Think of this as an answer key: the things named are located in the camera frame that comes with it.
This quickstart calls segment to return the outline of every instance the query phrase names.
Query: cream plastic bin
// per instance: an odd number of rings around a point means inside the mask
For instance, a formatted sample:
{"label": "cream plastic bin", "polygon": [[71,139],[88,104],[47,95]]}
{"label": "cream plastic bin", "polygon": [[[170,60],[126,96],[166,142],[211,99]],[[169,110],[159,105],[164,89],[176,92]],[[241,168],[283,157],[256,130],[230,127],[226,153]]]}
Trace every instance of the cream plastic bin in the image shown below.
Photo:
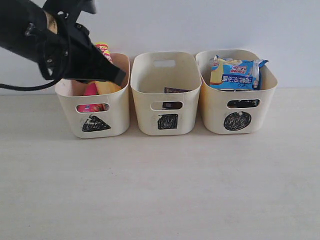
{"label": "cream plastic bin", "polygon": [[[120,53],[111,54],[113,63],[126,72],[120,91],[95,96],[83,96],[86,84],[75,80],[62,79],[56,86],[60,103],[71,130],[79,138],[92,139],[112,137],[123,134],[130,126],[129,78],[130,60]],[[80,113],[77,106],[87,104],[108,104],[104,112]],[[94,126],[92,130],[85,126]]]}
{"label": "cream plastic bin", "polygon": [[[254,53],[245,50],[212,50],[196,55],[196,61],[202,75],[202,87],[199,100],[201,116],[205,127],[216,134],[248,134],[259,130],[278,85],[268,64],[261,68],[262,86],[259,91],[220,91],[210,87],[213,58],[233,58],[237,60],[257,60]],[[230,101],[259,100],[257,107],[229,108]]]}
{"label": "cream plastic bin", "polygon": [[[185,52],[150,52],[137,56],[131,88],[140,130],[151,136],[183,135],[195,126],[201,76],[195,58]],[[164,88],[189,90],[164,93]],[[180,109],[163,110],[178,102]]]}

